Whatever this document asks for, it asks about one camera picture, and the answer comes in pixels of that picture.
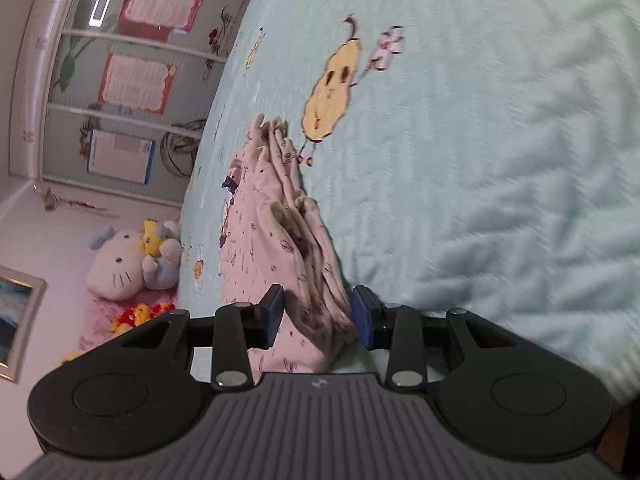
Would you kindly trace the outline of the pink patterned pajama garment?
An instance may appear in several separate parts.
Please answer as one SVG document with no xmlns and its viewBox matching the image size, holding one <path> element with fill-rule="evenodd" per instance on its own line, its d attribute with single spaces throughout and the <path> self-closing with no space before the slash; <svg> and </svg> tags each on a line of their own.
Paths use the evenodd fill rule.
<svg viewBox="0 0 640 480">
<path fill-rule="evenodd" d="M 325 370 L 357 331 L 328 230 L 280 119 L 252 119 L 222 186 L 222 299 L 256 304 L 273 284 L 284 291 L 273 345 L 248 352 L 254 377 Z"/>
</svg>

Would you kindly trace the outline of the red plush toy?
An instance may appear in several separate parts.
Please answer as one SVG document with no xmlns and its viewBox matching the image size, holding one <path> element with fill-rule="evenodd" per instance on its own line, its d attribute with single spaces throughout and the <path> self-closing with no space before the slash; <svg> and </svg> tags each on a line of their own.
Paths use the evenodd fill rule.
<svg viewBox="0 0 640 480">
<path fill-rule="evenodd" d="M 110 325 L 110 333 L 113 337 L 120 336 L 174 309 L 175 305 L 171 302 L 159 302 L 152 306 L 136 304 L 114 318 Z"/>
</svg>

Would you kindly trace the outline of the white cat plush toy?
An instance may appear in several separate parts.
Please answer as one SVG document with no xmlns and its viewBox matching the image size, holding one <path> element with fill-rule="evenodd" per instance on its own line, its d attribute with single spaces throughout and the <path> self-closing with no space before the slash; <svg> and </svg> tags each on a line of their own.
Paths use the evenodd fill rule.
<svg viewBox="0 0 640 480">
<path fill-rule="evenodd" d="M 182 259 L 177 222 L 145 219 L 142 230 L 108 226 L 91 240 L 96 252 L 86 285 L 94 296 L 124 301 L 143 289 L 177 286 Z"/>
</svg>

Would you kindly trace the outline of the yellow plush toy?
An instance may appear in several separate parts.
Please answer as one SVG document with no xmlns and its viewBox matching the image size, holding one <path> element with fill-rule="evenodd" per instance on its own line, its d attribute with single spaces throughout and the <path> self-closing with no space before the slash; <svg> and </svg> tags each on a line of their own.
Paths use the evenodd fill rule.
<svg viewBox="0 0 640 480">
<path fill-rule="evenodd" d="M 68 352 L 66 356 L 62 357 L 62 360 L 58 363 L 59 366 L 62 366 L 66 363 L 72 362 L 76 360 L 80 356 L 83 356 L 86 353 L 86 350 L 74 350 L 72 352 Z"/>
</svg>

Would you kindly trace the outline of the light green quilted bedspread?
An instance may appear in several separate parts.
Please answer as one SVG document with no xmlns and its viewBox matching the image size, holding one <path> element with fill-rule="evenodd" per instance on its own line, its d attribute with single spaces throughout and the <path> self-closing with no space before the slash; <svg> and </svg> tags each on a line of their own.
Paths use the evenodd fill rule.
<svg viewBox="0 0 640 480">
<path fill-rule="evenodd" d="M 639 0 L 250 0 L 184 199 L 180 304 L 238 300 L 224 187 L 280 118 L 349 285 L 639 392 Z"/>
</svg>

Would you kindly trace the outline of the blue framed poster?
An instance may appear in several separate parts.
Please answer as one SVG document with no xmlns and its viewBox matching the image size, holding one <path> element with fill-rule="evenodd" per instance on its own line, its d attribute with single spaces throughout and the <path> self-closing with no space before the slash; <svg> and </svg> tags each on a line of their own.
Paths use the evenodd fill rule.
<svg viewBox="0 0 640 480">
<path fill-rule="evenodd" d="M 89 174 L 147 185 L 155 142 L 93 129 L 87 162 Z"/>
</svg>

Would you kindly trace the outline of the orange framed poster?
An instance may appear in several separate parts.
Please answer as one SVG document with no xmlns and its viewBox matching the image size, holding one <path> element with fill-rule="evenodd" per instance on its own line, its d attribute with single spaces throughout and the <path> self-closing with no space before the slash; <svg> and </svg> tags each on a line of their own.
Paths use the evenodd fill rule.
<svg viewBox="0 0 640 480">
<path fill-rule="evenodd" d="M 110 53 L 100 83 L 98 102 L 163 115 L 177 67 Z"/>
</svg>

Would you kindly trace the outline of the sliding door wardrobe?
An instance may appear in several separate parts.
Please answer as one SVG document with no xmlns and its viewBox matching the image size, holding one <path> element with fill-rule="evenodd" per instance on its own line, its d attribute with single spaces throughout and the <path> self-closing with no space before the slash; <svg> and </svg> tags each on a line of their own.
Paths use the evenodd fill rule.
<svg viewBox="0 0 640 480">
<path fill-rule="evenodd" d="M 9 172 L 178 204 L 250 0 L 13 0 Z"/>
</svg>

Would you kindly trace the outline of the pink framed poster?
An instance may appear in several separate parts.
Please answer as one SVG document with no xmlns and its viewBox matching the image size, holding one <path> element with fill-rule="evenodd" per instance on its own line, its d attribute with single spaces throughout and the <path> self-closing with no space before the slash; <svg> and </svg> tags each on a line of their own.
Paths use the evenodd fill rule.
<svg viewBox="0 0 640 480">
<path fill-rule="evenodd" d="M 166 44 L 172 32 L 188 34 L 203 0 L 124 0 L 117 30 Z"/>
</svg>

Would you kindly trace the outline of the framed wall picture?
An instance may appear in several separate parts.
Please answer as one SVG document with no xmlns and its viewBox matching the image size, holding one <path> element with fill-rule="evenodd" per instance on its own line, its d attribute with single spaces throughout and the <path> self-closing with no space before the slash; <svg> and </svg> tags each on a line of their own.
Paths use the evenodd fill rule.
<svg viewBox="0 0 640 480">
<path fill-rule="evenodd" d="M 7 266 L 1 267 L 0 282 L 1 377 L 17 382 L 47 282 Z"/>
</svg>

